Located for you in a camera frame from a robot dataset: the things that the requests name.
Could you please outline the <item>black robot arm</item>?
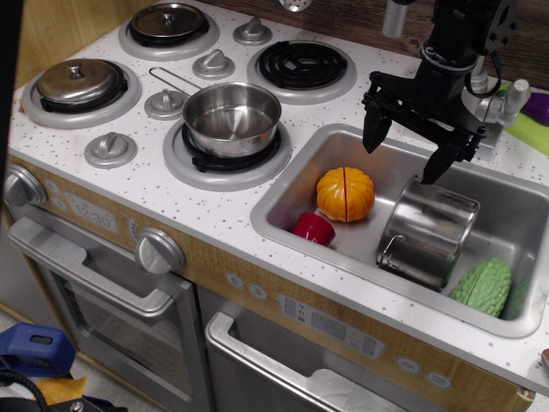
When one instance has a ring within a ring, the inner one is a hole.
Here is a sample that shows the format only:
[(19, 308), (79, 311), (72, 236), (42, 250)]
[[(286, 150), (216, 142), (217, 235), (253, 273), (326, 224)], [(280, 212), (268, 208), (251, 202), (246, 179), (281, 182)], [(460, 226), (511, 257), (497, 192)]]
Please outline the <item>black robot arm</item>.
[(462, 93), (485, 99), (498, 91), (474, 91), (473, 71), (484, 57), (492, 59), (497, 73), (502, 71), (497, 50), (516, 29), (516, 8), (515, 1), (437, 1), (415, 77), (370, 74), (363, 99), (366, 151), (373, 153), (398, 123), (437, 145), (425, 165), (423, 184), (434, 184), (456, 161), (472, 160), (488, 132), (466, 107)]

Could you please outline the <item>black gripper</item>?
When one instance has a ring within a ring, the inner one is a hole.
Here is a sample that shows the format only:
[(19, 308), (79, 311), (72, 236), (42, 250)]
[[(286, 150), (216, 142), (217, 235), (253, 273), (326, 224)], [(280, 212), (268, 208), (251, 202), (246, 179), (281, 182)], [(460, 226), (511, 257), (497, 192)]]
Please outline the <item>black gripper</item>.
[(487, 131), (462, 102), (462, 90), (479, 55), (449, 59), (434, 50), (423, 50), (420, 56), (413, 78), (370, 73), (371, 85), (363, 98), (363, 145), (372, 154), (393, 122), (437, 144), (421, 180), (422, 185), (433, 185), (454, 161), (472, 160)]

